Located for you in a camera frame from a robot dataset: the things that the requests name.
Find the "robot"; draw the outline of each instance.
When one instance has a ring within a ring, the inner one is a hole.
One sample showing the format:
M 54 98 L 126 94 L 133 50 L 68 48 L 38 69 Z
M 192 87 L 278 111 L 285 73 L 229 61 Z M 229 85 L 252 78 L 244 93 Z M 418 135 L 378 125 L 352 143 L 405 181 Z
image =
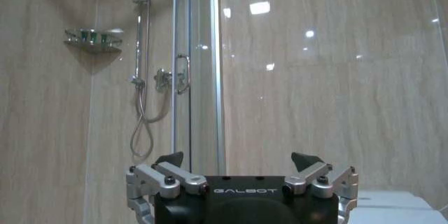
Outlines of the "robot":
M 128 207 L 140 224 L 317 224 L 348 222 L 358 175 L 292 153 L 288 176 L 204 176 L 180 168 L 182 153 L 126 172 Z

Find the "glass shower door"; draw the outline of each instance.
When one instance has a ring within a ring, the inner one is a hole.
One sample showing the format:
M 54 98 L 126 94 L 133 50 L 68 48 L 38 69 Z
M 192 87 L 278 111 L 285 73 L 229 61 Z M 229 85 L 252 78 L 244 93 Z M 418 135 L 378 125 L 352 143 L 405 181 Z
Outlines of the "glass shower door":
M 220 109 L 217 0 L 174 0 L 173 151 L 184 152 L 184 168 L 224 173 Z
M 289 174 L 290 152 L 302 152 L 353 165 L 360 190 L 409 191 L 442 209 L 448 68 L 434 2 L 221 0 L 229 175 Z
M 172 152 L 184 153 L 181 167 L 186 170 L 190 170 L 189 8 L 189 0 L 173 0 Z

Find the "metal corner shelf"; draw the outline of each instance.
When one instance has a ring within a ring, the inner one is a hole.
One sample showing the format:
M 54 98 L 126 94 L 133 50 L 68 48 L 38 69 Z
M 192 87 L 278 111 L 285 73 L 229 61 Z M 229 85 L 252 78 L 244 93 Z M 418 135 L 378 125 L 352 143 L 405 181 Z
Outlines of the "metal corner shelf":
M 90 54 L 121 52 L 120 45 L 122 40 L 117 37 L 121 33 L 120 29 L 118 32 L 113 30 L 66 29 L 66 40 L 64 43 Z

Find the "metal bracket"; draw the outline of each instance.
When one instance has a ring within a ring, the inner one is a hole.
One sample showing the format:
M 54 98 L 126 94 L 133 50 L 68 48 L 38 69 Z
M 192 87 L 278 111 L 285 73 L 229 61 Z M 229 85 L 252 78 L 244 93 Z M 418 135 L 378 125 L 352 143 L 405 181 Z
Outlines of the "metal bracket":
M 302 170 L 297 175 L 285 177 L 285 189 L 293 194 L 300 195 L 306 191 L 306 186 L 320 176 L 325 175 L 329 171 L 329 166 L 317 162 Z
M 140 224 L 153 224 L 150 206 L 144 196 L 160 194 L 160 197 L 173 199 L 180 194 L 180 182 L 173 177 L 165 177 L 148 165 L 130 167 L 126 172 L 125 194 L 128 207 L 134 211 Z
M 145 87 L 145 81 L 142 79 L 140 79 L 138 77 L 136 76 L 130 76 L 129 77 L 129 82 L 132 84 L 134 84 L 134 86 L 138 88 L 138 89 L 142 89 Z
M 353 167 L 333 170 L 328 177 L 320 177 L 312 182 L 312 194 L 317 198 L 338 196 L 338 224 L 348 222 L 349 211 L 357 206 L 358 175 Z
M 208 183 L 202 175 L 190 174 L 168 162 L 158 163 L 154 168 L 160 173 L 173 176 L 180 181 L 186 193 L 204 195 L 208 192 Z

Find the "chrome door handle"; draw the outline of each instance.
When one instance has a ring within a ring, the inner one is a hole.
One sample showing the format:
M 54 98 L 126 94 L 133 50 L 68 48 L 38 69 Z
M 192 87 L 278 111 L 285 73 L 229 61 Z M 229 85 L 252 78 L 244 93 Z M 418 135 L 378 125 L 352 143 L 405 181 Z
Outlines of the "chrome door handle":
M 177 94 L 182 94 L 190 87 L 189 56 L 180 54 L 177 55 L 177 59 L 184 59 L 186 61 L 186 84 L 181 89 L 177 89 Z

